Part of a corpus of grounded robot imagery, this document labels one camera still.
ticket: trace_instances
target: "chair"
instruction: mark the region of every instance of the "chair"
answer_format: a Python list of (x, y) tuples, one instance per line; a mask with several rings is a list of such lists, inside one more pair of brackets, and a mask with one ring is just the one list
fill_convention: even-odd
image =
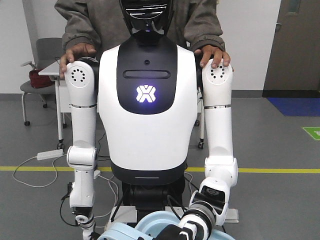
[[(60, 58), (63, 55), (62, 50), (62, 39), (58, 37), (50, 38), (40, 38), (36, 41), (36, 51), (38, 56), (38, 61), (36, 64), (33, 64), (31, 61), (27, 61), (21, 64), (21, 67), (30, 65), (33, 69), (44, 69), (50, 64), (52, 64), (56, 58)], [(30, 121), (27, 120), (26, 114), (26, 101), (25, 97), (27, 94), (38, 94), (43, 101), (43, 108), (47, 108), (48, 104), (44, 97), (47, 94), (55, 94), (55, 85), (42, 87), (42, 88), (33, 88), (30, 84), (30, 80), (26, 81), (20, 86), (20, 90), (23, 92), (21, 102), (22, 102), (22, 113), (23, 121), (25, 126), (30, 125)]]

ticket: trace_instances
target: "door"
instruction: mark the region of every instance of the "door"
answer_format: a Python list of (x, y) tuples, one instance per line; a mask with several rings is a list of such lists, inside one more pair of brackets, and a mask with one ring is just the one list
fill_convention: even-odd
[(319, 86), (320, 0), (282, 0), (264, 90), (318, 91)]

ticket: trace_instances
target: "humanoid robot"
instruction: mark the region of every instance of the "humanoid robot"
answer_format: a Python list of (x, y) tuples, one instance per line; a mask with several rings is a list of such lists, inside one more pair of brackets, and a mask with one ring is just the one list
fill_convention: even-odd
[[(73, 128), (67, 162), (75, 176), (70, 207), (83, 240), (98, 238), (92, 212), (97, 100), (112, 172), (123, 182), (123, 204), (136, 207), (137, 222), (164, 210), (168, 195), (182, 202), (188, 146), (197, 118), (197, 71), (193, 52), (166, 37), (173, 4), (173, 0), (120, 0), (131, 37), (105, 51), (100, 63), (85, 60), (67, 66)], [(237, 183), (231, 126), (232, 68), (221, 63), (212, 69), (210, 63), (202, 70), (209, 148), (205, 179), (177, 224), (161, 230), (162, 238), (206, 240), (215, 225), (224, 223), (230, 188)], [(133, 231), (128, 228), (116, 231)], [(135, 234), (133, 239), (157, 237)], [(120, 236), (121, 240), (128, 235)], [(99, 240), (116, 238), (108, 235)]]

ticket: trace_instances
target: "hand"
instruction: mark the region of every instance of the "hand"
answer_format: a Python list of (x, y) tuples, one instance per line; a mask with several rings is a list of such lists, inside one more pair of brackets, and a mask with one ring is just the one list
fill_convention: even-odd
[(194, 51), (195, 55), (202, 54), (202, 59), (200, 61), (200, 67), (204, 68), (209, 62), (211, 56), (213, 56), (212, 68), (215, 69), (218, 67), (221, 59), (223, 58), (223, 66), (228, 67), (231, 61), (229, 54), (226, 51), (222, 51), (220, 48), (212, 45), (205, 45), (201, 49)]
[(92, 44), (78, 43), (65, 51), (65, 54), (60, 58), (59, 74), (60, 78), (65, 78), (67, 64), (73, 63), (81, 57), (94, 57), (97, 51)]

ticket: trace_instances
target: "red bag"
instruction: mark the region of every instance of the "red bag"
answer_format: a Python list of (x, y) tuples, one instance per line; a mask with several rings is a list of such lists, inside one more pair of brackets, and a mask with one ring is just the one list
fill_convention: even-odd
[(31, 80), (31, 86), (35, 89), (44, 88), (51, 86), (53, 82), (50, 80), (49, 76), (39, 76), (39, 72), (42, 69), (35, 69), (29, 72), (29, 78)]

